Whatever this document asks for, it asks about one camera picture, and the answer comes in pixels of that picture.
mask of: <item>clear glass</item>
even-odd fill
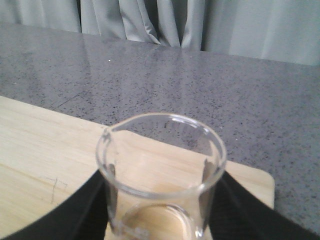
[[[226,164],[211,128],[170,113],[134,116],[105,129],[96,159],[113,239],[204,239]]]

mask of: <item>gray curtain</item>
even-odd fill
[[[0,21],[320,64],[320,0],[0,0]]]

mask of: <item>light wood board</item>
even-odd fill
[[[0,238],[53,210],[97,170],[105,128],[0,96]],[[226,170],[273,208],[270,174],[231,161]]]

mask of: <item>gray countertop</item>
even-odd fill
[[[0,95],[105,125],[195,118],[229,160],[274,177],[279,213],[320,234],[318,66],[0,23]]]

